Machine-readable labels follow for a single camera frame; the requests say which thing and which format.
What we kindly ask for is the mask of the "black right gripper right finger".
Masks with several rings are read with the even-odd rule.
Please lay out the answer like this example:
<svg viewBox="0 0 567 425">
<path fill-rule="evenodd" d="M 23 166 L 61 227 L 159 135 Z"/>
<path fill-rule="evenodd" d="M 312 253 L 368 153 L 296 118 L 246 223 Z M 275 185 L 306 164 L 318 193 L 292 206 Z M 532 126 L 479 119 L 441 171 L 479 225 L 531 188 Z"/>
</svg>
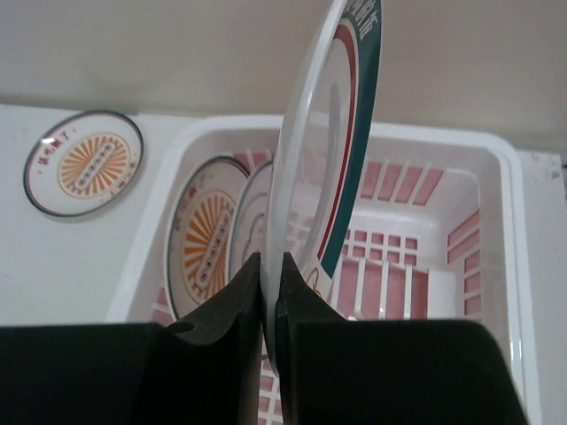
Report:
<svg viewBox="0 0 567 425">
<path fill-rule="evenodd" d="M 472 321 L 350 321 L 283 257 L 276 367 L 287 424 L 524 424 L 500 348 Z"/>
</svg>

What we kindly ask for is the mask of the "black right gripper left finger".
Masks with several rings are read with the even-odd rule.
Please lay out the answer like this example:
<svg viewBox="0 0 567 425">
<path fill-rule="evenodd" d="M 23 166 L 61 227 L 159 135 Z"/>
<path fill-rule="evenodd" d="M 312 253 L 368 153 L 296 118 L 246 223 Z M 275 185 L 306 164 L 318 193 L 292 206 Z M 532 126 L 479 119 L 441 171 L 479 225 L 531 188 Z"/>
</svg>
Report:
<svg viewBox="0 0 567 425">
<path fill-rule="evenodd" d="M 4 424 L 254 424 L 260 256 L 169 326 L 4 327 Z"/>
</svg>

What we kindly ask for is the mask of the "orange sunburst plate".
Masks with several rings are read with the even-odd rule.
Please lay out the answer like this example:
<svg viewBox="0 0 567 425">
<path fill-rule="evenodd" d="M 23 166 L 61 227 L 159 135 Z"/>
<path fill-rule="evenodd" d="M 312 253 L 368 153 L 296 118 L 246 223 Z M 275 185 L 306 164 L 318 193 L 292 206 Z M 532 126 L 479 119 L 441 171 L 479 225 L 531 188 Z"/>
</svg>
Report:
<svg viewBox="0 0 567 425">
<path fill-rule="evenodd" d="M 164 259 L 167 302 L 175 319 L 199 308 L 227 284 L 227 244 L 250 172 L 230 155 L 197 166 L 178 194 Z"/>
<path fill-rule="evenodd" d="M 124 193 L 143 160 L 143 134 L 132 119 L 105 110 L 81 112 L 37 140 L 27 156 L 23 188 L 40 212 L 81 217 Z"/>
</svg>

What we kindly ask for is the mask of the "white plate grey floral emblem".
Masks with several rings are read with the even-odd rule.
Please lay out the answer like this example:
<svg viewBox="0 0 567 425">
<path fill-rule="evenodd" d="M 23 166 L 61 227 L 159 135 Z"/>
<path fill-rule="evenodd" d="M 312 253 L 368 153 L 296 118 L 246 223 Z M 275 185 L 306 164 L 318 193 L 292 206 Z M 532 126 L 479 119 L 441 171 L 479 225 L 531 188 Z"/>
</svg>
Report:
<svg viewBox="0 0 567 425">
<path fill-rule="evenodd" d="M 271 160 L 258 166 L 250 175 L 233 215 L 227 242 L 226 283 L 255 252 L 264 240 L 264 221 L 272 181 Z"/>
</svg>

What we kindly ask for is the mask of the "green red rimmed plate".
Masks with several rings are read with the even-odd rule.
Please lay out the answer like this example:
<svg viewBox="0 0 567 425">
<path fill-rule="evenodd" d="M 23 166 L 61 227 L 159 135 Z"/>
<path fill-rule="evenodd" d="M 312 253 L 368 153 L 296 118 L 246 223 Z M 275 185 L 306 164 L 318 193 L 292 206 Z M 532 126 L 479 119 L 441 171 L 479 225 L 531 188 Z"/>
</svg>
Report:
<svg viewBox="0 0 567 425">
<path fill-rule="evenodd" d="M 283 116 L 261 248 L 265 338 L 279 372 L 276 303 L 284 258 L 320 298 L 352 217 L 369 141 L 381 58 L 382 4 L 334 1 L 315 30 Z"/>
</svg>

